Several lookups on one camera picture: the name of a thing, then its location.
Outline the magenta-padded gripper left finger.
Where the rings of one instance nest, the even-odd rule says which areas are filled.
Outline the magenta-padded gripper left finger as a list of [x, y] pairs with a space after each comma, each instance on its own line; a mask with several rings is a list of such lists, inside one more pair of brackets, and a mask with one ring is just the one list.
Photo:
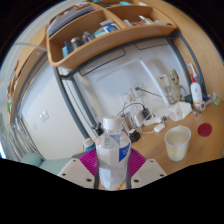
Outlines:
[[58, 176], [81, 187], [97, 189], [99, 174], [96, 149], [91, 149], [80, 159], [72, 158]]

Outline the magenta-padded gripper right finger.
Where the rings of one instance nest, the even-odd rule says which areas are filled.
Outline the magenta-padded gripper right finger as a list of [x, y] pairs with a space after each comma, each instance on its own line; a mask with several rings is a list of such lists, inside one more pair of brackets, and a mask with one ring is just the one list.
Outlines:
[[131, 149], [128, 161], [126, 185], [128, 189], [140, 188], [166, 176], [155, 159], [146, 159]]

